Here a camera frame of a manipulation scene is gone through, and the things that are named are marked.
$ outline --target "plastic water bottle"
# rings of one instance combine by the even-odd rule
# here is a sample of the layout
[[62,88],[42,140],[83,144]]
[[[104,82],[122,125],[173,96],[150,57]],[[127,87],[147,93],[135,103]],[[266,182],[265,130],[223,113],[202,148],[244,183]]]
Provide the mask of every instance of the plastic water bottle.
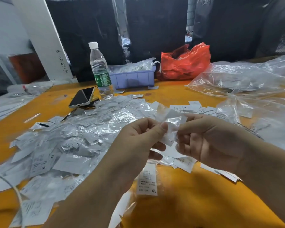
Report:
[[91,68],[99,89],[101,99],[110,99],[114,96],[109,69],[103,54],[98,49],[97,42],[90,42],[91,49],[90,61]]

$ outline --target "white bottle cap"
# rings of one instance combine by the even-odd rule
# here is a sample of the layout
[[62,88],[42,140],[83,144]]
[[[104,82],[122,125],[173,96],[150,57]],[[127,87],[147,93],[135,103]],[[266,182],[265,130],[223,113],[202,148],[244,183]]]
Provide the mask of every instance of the white bottle cap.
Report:
[[90,49],[98,49],[98,43],[97,42],[89,42]]

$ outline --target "yellow tabletop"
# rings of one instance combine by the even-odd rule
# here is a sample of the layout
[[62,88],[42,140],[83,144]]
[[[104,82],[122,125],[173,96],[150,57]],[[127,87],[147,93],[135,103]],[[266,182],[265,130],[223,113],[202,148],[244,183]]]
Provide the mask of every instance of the yellow tabletop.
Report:
[[[188,101],[196,100],[203,107],[215,107],[224,100],[192,91],[184,87],[186,84],[188,81],[158,82],[155,85],[159,85],[159,89],[143,88],[136,92],[127,91],[123,95],[144,94],[147,102],[158,101],[167,107],[170,104],[186,105]],[[68,105],[76,92],[94,85],[76,83],[54,86],[0,121],[0,164],[16,151],[16,148],[9,148],[11,141],[35,122],[46,122],[56,115],[67,115],[71,111]],[[157,172],[158,196],[134,196],[133,205],[122,218],[125,228],[285,227],[242,182],[233,184],[222,176],[200,168],[199,162],[190,174],[179,168],[161,165],[157,165]],[[27,182],[23,181],[18,188]],[[17,197],[12,189],[0,192],[0,228],[10,225],[18,209]]]

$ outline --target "person's right hand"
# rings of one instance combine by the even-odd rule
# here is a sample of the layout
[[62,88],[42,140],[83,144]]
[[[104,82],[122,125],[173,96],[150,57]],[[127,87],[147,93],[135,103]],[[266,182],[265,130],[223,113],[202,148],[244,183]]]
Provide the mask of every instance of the person's right hand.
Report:
[[178,130],[179,153],[201,163],[235,174],[245,171],[245,153],[262,142],[232,123],[210,115],[187,114],[188,120]]

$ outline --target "white cord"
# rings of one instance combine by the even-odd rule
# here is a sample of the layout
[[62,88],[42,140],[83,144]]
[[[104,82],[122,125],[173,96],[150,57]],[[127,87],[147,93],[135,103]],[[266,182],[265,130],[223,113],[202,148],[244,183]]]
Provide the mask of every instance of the white cord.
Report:
[[24,221],[24,217],[23,217],[24,213],[23,213],[23,208],[22,208],[22,199],[21,199],[21,195],[20,195],[19,190],[18,190],[15,186],[13,186],[8,180],[6,180],[6,178],[3,177],[1,174],[0,174],[0,178],[1,178],[3,181],[5,181],[7,184],[9,184],[9,185],[15,190],[15,192],[16,192],[16,195],[17,195],[17,197],[18,197],[19,204],[20,204],[21,228],[25,228],[24,222],[23,222],[23,221]]

